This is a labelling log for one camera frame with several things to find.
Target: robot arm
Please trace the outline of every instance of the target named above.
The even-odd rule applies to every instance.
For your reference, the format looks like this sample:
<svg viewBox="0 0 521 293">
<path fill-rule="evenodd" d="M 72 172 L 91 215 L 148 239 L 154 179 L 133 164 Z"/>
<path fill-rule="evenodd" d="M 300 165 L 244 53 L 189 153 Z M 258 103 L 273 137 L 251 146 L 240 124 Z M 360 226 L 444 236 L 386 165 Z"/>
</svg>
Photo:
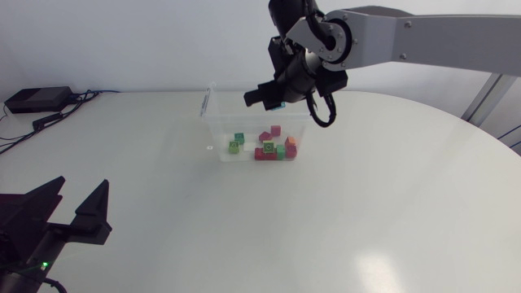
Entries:
<svg viewBox="0 0 521 293">
<path fill-rule="evenodd" d="M 521 76 L 521 16 L 414 16 L 386 7 L 323 15 L 309 0 L 271 0 L 269 10 L 280 33 L 269 45 L 274 80 L 246 93 L 246 104 L 270 110 L 306 99 L 322 127 L 335 120 L 332 93 L 347 85 L 350 68 L 395 61 Z M 314 112 L 315 90 L 330 108 L 328 122 Z"/>
</svg>

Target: metal support leg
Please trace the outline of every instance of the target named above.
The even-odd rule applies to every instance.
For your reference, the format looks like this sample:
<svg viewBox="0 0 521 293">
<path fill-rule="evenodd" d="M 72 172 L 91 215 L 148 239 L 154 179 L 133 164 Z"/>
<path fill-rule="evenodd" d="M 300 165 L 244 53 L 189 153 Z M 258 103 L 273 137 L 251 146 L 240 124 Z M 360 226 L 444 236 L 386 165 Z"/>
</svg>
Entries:
<svg viewBox="0 0 521 293">
<path fill-rule="evenodd" d="M 501 101 L 517 77 L 493 73 L 485 82 L 478 95 L 466 109 L 462 119 L 478 127 Z"/>
</svg>

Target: white wall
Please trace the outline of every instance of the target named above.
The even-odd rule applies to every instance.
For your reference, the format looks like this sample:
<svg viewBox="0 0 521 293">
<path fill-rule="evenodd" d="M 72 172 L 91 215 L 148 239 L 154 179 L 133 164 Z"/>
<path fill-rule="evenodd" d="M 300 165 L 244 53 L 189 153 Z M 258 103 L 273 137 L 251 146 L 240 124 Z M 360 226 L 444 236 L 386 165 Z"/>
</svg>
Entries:
<svg viewBox="0 0 521 293">
<path fill-rule="evenodd" d="M 273 75 L 267 45 L 277 31 L 268 1 L 3 0 L 0 100 L 20 87 L 50 85 L 75 91 L 201 90 L 217 81 L 250 89 Z M 511 0 L 317 2 L 324 12 L 374 4 L 416 15 L 521 15 L 521 2 Z M 398 63 L 348 75 L 349 90 L 394 94 L 457 116 L 488 78 L 483 72 Z M 519 96 L 521 88 L 513 91 Z M 515 106 L 519 112 L 521 105 Z M 506 130 L 516 119 L 512 112 L 490 128 Z"/>
</svg>

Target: power adapter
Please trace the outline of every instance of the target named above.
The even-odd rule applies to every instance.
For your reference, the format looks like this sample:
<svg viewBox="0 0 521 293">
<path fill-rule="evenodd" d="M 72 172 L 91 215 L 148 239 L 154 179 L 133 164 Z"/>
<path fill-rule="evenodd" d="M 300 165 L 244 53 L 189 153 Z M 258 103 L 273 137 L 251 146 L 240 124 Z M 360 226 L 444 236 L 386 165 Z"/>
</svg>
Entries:
<svg viewBox="0 0 521 293">
<path fill-rule="evenodd" d="M 12 113 L 60 112 L 69 104 L 71 94 L 68 86 L 23 89 L 5 105 Z"/>
</svg>

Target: teal block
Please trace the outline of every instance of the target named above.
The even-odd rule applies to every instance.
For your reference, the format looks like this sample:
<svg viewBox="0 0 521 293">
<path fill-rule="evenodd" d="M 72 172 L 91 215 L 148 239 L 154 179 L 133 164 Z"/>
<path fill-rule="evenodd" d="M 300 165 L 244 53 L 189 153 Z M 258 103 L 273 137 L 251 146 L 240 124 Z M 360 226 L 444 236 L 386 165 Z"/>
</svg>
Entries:
<svg viewBox="0 0 521 293">
<path fill-rule="evenodd" d="M 274 141 L 263 141 L 262 142 L 262 151 L 265 154 L 273 154 L 275 152 L 275 142 Z"/>
<path fill-rule="evenodd" d="M 237 141 L 230 142 L 230 146 L 228 146 L 228 151 L 230 152 L 230 154 L 238 154 L 239 145 L 240 143 Z"/>
<path fill-rule="evenodd" d="M 286 147 L 277 145 L 277 160 L 284 160 L 284 157 L 286 157 Z"/>
<path fill-rule="evenodd" d="M 240 144 L 244 144 L 244 133 L 236 133 L 235 141 L 239 142 Z"/>
</svg>

